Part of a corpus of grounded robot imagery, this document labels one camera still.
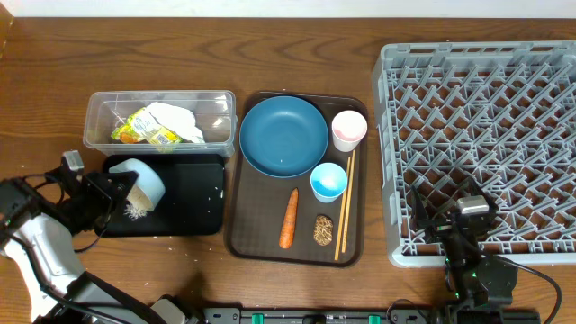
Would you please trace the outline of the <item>orange carrot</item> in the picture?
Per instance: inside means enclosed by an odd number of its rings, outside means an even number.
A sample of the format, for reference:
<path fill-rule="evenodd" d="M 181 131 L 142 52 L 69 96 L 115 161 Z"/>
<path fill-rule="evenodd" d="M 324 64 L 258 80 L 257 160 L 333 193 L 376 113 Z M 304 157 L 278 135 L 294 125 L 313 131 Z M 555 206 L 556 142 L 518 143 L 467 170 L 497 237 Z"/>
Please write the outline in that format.
<path fill-rule="evenodd" d="M 298 211 L 299 190 L 294 188 L 290 194 L 286 211 L 283 217 L 283 226 L 280 232 L 279 247 L 289 249 L 292 246 Z"/>

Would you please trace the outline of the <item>brown textured food piece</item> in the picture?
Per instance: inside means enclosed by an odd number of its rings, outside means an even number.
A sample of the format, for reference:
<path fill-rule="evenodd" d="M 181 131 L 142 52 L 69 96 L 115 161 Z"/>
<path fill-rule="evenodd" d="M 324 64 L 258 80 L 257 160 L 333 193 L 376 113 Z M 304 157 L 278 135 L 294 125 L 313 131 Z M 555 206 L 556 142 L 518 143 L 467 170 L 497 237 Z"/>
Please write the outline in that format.
<path fill-rule="evenodd" d="M 319 215 L 316 218 L 313 231 L 313 239 L 316 243 L 320 246 L 329 245 L 332 241 L 333 227 L 333 221 L 329 217 Z"/>

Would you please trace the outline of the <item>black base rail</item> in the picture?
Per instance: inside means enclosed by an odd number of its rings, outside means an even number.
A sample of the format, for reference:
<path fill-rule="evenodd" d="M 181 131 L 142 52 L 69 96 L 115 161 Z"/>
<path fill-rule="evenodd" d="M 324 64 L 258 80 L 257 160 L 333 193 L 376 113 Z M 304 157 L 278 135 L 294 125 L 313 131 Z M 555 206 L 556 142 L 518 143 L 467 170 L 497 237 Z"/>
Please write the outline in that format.
<path fill-rule="evenodd" d="M 432 309 L 394 304 L 387 310 L 267 310 L 206 308 L 196 324 L 539 324 L 531 310 L 472 310 L 454 305 Z"/>

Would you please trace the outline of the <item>light blue cup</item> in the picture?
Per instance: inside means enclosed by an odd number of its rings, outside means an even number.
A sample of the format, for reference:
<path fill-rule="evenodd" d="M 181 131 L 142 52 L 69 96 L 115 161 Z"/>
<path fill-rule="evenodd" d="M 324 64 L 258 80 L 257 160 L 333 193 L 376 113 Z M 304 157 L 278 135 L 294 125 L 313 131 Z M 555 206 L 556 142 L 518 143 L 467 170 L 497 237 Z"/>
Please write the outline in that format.
<path fill-rule="evenodd" d="M 310 186 L 321 203 L 332 203 L 347 189 L 347 172 L 334 163 L 322 163 L 310 174 Z"/>

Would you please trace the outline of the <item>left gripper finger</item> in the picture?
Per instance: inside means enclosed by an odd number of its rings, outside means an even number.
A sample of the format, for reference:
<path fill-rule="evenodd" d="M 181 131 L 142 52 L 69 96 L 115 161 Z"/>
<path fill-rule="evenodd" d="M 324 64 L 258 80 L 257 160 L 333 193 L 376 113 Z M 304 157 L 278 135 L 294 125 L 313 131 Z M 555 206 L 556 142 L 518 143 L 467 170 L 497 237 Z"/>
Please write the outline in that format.
<path fill-rule="evenodd" d="M 116 208 L 116 202 L 97 204 L 92 208 L 93 228 L 95 234 L 102 235 L 106 231 Z"/>
<path fill-rule="evenodd" d="M 87 175 L 88 192 L 110 203 L 122 203 L 128 197 L 139 175 L 135 171 Z"/>

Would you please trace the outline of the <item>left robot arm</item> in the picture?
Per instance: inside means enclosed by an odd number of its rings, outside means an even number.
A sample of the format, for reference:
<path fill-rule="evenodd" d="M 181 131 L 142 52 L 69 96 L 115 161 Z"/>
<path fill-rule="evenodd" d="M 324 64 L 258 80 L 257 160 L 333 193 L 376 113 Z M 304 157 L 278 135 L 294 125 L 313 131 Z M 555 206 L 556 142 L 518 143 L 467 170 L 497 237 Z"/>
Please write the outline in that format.
<path fill-rule="evenodd" d="M 89 273 L 72 238 L 108 221 L 137 191 L 153 203 L 164 195 L 158 175 L 138 160 L 109 173 L 85 174 L 62 163 L 41 174 L 60 189 L 46 199 L 26 176 L 1 183 L 1 253 L 19 267 L 34 323 L 194 323 L 199 316 L 172 296 L 147 305 Z"/>

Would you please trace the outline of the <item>pink cup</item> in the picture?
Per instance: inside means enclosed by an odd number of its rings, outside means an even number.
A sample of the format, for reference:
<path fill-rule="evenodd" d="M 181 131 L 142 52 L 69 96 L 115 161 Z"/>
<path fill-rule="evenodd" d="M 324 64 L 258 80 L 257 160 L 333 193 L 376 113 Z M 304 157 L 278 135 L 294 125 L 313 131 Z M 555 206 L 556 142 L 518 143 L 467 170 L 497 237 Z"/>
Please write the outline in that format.
<path fill-rule="evenodd" d="M 354 150 L 367 129 L 367 121 L 360 112 L 347 110 L 338 113 L 331 123 L 334 146 L 341 152 Z"/>

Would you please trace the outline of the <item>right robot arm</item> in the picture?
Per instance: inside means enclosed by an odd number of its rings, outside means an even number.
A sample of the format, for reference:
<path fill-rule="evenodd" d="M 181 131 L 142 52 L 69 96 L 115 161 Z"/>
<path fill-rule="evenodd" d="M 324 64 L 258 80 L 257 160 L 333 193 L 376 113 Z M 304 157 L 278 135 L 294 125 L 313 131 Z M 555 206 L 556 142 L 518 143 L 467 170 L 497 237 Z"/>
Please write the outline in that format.
<path fill-rule="evenodd" d="M 502 323 L 502 308 L 512 303 L 518 270 L 495 256 L 485 256 L 478 238 L 495 221 L 497 204 L 472 178 L 469 195 L 442 217 L 428 215 L 416 188 L 411 189 L 413 223 L 424 232 L 427 243 L 439 243 L 445 251 L 445 284 L 455 299 L 431 312 L 431 323 Z"/>

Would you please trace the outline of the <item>clear plastic bin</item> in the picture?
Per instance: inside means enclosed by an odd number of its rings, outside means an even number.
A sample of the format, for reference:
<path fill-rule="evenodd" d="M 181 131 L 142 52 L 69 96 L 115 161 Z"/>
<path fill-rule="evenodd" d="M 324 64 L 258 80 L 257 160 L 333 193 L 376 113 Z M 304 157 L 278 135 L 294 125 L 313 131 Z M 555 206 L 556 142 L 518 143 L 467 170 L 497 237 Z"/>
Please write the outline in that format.
<path fill-rule="evenodd" d="M 236 98 L 227 90 L 116 91 L 91 96 L 84 144 L 107 156 L 234 154 Z"/>

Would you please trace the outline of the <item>grey dishwasher rack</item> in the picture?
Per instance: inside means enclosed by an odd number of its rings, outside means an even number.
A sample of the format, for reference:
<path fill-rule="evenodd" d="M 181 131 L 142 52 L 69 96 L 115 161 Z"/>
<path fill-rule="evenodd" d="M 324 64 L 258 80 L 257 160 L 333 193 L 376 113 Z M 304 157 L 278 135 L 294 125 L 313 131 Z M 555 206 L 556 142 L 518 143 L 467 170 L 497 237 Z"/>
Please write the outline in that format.
<path fill-rule="evenodd" d="M 387 252 L 441 266 L 410 195 L 438 217 L 473 178 L 498 205 L 480 246 L 527 266 L 575 261 L 575 44 L 399 43 L 373 68 Z"/>

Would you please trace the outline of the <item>yellow green snack wrapper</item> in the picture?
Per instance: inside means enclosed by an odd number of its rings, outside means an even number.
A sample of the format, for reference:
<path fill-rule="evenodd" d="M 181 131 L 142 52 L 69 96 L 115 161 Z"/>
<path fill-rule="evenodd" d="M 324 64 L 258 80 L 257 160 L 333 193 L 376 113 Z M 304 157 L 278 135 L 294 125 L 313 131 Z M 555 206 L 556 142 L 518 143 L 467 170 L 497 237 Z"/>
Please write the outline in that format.
<path fill-rule="evenodd" d="M 130 115 L 122 126 L 112 132 L 111 138 L 124 144 L 146 141 L 152 145 L 167 145 L 183 141 L 176 133 L 161 125 L 147 108 L 141 108 Z"/>

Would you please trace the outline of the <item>white napkin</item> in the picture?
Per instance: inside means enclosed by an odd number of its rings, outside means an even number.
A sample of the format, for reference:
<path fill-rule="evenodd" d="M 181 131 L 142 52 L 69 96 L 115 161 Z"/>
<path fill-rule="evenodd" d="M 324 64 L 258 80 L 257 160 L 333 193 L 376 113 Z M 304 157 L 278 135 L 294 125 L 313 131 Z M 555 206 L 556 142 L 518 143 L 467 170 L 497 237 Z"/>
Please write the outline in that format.
<path fill-rule="evenodd" d="M 167 103 L 151 103 L 147 111 L 157 122 L 169 129 L 183 140 L 192 143 L 204 143 L 202 131 L 196 127 L 194 113 L 185 108 Z"/>

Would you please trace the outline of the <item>white rice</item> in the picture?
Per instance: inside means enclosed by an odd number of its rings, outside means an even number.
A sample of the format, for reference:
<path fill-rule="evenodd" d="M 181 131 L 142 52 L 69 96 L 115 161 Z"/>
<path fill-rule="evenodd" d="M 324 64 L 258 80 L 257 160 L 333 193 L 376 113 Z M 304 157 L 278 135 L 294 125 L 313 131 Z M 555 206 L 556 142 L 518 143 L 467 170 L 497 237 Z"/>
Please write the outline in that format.
<path fill-rule="evenodd" d="M 127 216 L 130 221 L 136 221 L 146 217 L 148 213 L 154 209 L 152 201 L 137 186 L 134 186 L 130 190 L 126 201 L 123 214 Z"/>

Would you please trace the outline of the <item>black tray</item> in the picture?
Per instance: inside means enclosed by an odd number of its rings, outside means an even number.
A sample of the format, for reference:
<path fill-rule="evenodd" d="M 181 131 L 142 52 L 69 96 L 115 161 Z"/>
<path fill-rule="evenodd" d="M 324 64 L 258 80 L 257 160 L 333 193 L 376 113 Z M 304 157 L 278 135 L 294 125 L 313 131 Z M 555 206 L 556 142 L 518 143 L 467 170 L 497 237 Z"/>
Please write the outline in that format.
<path fill-rule="evenodd" d="M 136 155 L 154 170 L 166 192 L 154 211 L 135 219 L 126 208 L 112 216 L 107 238 L 197 236 L 217 233 L 223 223 L 224 160 L 210 155 Z"/>

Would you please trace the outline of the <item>light blue rice bowl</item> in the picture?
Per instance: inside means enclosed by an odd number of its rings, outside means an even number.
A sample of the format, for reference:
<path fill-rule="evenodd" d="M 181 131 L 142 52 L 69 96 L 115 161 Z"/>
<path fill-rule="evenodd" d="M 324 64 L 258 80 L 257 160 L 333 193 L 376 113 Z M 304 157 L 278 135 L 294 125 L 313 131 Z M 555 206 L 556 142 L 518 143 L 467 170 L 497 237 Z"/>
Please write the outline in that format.
<path fill-rule="evenodd" d="M 140 188 L 152 201 L 154 205 L 154 211 L 166 192 L 166 188 L 161 178 L 150 166 L 136 158 L 129 158 L 120 164 L 109 168 L 110 173 L 128 171 L 135 171 L 139 175 L 134 186 Z"/>

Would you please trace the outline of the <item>dark blue plate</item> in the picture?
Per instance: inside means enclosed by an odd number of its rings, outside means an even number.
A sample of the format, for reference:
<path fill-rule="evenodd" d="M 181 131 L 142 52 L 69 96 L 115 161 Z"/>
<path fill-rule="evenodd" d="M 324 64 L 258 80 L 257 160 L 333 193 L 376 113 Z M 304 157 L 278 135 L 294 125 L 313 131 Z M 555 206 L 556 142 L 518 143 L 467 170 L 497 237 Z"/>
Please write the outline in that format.
<path fill-rule="evenodd" d="M 281 95 L 247 111 L 239 145 L 246 161 L 260 173 L 290 178 L 307 173 L 322 160 L 329 145 L 329 130 L 315 105 Z"/>

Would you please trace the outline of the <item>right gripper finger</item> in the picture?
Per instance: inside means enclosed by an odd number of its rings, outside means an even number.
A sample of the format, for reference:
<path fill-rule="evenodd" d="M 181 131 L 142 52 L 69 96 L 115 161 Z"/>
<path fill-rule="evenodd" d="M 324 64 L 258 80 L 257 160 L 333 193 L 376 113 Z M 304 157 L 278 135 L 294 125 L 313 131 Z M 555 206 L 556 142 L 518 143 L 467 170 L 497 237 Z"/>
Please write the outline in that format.
<path fill-rule="evenodd" d="M 412 219 L 416 230 L 424 230 L 428 226 L 428 213 L 422 202 L 421 196 L 417 188 L 412 185 L 411 192 L 411 205 L 412 205 Z"/>
<path fill-rule="evenodd" d="M 480 188 L 474 178 L 469 177 L 467 179 L 467 184 L 471 194 L 470 196 L 481 195 L 486 199 L 490 206 L 489 212 L 495 212 L 498 209 L 498 205 Z"/>

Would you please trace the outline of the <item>wooden chopstick left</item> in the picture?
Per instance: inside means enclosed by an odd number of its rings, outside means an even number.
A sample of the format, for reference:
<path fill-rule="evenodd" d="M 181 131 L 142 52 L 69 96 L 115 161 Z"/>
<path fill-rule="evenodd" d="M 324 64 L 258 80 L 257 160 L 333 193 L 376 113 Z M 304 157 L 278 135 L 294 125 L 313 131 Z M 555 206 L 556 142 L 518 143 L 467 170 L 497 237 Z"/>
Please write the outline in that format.
<path fill-rule="evenodd" d="M 334 253 L 334 260 L 335 261 L 339 260 L 339 251 L 340 251 L 340 245 L 341 245 L 341 240 L 342 240 L 342 230 L 343 230 L 343 222 L 344 222 L 344 216 L 345 216 L 345 208 L 346 208 L 346 200 L 347 200 L 347 187 L 348 187 L 348 183 L 349 183 L 348 177 L 349 177 L 349 173 L 350 173 L 350 167 L 351 167 L 351 157 L 348 157 L 347 163 L 346 163 L 345 191 L 342 194 L 340 214 L 339 214 L 339 219 L 338 219 L 337 243 L 336 243 L 336 248 L 335 248 L 335 253 Z"/>

